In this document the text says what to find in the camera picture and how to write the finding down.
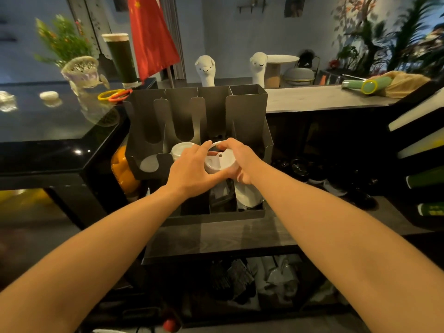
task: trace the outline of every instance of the alpaca plush toy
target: alpaca plush toy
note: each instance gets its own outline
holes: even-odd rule
[[[208,55],[200,56],[196,63],[196,71],[199,74],[202,86],[214,86],[214,76],[216,75],[216,64],[214,59]]]
[[[250,69],[253,76],[253,84],[259,84],[265,87],[264,77],[267,67],[267,55],[263,52],[257,52],[250,58]]]

